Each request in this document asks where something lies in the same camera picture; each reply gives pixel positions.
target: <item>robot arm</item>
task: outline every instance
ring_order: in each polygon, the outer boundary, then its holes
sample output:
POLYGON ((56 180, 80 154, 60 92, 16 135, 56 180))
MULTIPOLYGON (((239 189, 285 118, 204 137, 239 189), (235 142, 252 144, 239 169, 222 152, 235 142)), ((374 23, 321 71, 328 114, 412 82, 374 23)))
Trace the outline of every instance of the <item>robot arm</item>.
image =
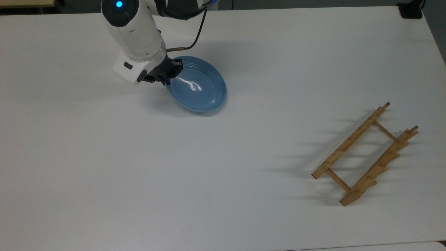
POLYGON ((182 68, 167 56, 152 15, 187 20, 218 0, 103 0, 101 11, 113 38, 121 46, 113 71, 131 84, 141 81, 169 84, 182 68))

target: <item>blue bowl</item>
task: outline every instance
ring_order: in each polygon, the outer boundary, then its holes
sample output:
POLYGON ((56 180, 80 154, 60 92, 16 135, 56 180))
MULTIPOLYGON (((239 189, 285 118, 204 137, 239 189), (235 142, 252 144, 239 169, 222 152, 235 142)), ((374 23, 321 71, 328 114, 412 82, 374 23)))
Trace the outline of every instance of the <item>blue bowl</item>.
POLYGON ((208 62, 181 56, 183 70, 166 85, 170 95, 183 107, 205 113, 219 108, 226 98, 226 84, 217 69, 208 62))

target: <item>white table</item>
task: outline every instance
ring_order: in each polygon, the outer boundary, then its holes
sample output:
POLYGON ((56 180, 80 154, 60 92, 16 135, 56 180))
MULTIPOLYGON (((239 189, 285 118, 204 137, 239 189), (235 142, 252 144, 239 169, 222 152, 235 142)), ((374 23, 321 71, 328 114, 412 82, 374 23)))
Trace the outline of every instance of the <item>white table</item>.
MULTIPOLYGON (((200 17, 156 18, 168 46, 200 17)), ((272 251, 446 239, 446 67, 397 7, 208 13, 215 114, 112 73, 100 14, 0 17, 0 250, 272 251), (347 207, 311 172, 370 112, 420 134, 347 207)), ((377 129, 333 170, 355 180, 377 129)))

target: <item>black object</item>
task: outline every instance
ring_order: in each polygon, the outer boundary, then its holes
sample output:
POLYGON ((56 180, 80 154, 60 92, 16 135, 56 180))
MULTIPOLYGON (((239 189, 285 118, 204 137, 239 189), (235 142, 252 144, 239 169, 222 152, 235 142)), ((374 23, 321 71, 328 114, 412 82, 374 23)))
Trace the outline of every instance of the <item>black object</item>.
POLYGON ((421 8, 420 8, 422 1, 423 0, 413 0, 408 4, 403 4, 403 3, 396 4, 398 8, 400 8, 401 17, 406 19, 421 19, 423 17, 423 13, 421 13, 421 8))
POLYGON ((158 14, 162 17, 188 20, 201 14, 206 8, 200 9, 197 0, 154 0, 158 14))
POLYGON ((142 81, 153 83, 155 81, 170 85, 169 79, 174 78, 183 70, 183 61, 181 59, 171 60, 167 55, 163 62, 151 70, 142 81))
POLYGON ((206 8, 206 10, 204 11, 203 19, 201 20, 200 28, 198 29, 197 37, 195 38, 194 43, 193 43, 191 46, 189 46, 189 47, 176 47, 176 48, 170 48, 170 49, 167 49, 167 52, 171 52, 171 51, 181 51, 181 50, 189 50, 189 49, 192 49, 192 47, 195 46, 195 44, 196 44, 197 41, 198 41, 198 38, 200 37, 201 30, 203 29, 204 20, 205 20, 205 18, 206 18, 206 13, 207 13, 207 8, 206 8))
POLYGON ((131 65, 131 64, 127 63, 127 62, 124 62, 124 66, 125 66, 127 69, 129 69, 129 70, 133 69, 133 65, 131 65))
POLYGON ((147 75, 147 70, 143 70, 138 76, 137 82, 141 82, 141 80, 147 75))
POLYGON ((102 14, 115 27, 126 26, 135 17, 138 8, 138 0, 102 0, 101 3, 102 14))

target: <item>wooden peg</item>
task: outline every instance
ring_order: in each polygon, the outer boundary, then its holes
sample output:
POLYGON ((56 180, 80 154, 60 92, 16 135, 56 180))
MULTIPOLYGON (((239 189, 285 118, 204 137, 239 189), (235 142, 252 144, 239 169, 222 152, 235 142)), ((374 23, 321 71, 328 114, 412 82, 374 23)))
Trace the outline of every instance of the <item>wooden peg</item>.
POLYGON ((388 171, 388 167, 383 166, 375 166, 370 172, 368 172, 367 177, 370 177, 372 179, 376 179, 378 176, 383 174, 384 172, 388 171))
POLYGON ((412 132, 414 132, 416 129, 418 129, 418 126, 416 125, 416 126, 414 126, 412 129, 410 129, 409 131, 408 131, 408 133, 412 133, 412 132))
POLYGON ((382 126, 378 121, 375 121, 373 124, 376 125, 376 127, 378 127, 383 133, 389 136, 389 138, 391 138, 393 141, 396 141, 396 137, 387 131, 387 129, 385 129, 384 126, 382 126))
POLYGON ((377 184, 376 180, 373 180, 372 182, 367 183, 365 186, 359 188, 355 192, 364 193, 365 191, 367 191, 369 188, 373 187, 376 184, 377 184))
POLYGON ((343 206, 347 206, 350 203, 354 202, 355 200, 359 199, 360 197, 361 196, 355 192, 347 193, 339 202, 341 202, 343 206))
POLYGON ((399 152, 400 150, 402 150, 403 148, 405 148, 406 146, 409 145, 409 142, 405 142, 404 144, 395 144, 391 149, 389 149, 388 153, 389 154, 396 154, 397 152, 399 152))
POLYGON ((313 178, 315 179, 319 179, 319 177, 321 177, 321 175, 324 174, 325 172, 326 169, 321 165, 311 174, 311 176, 313 176, 313 178))

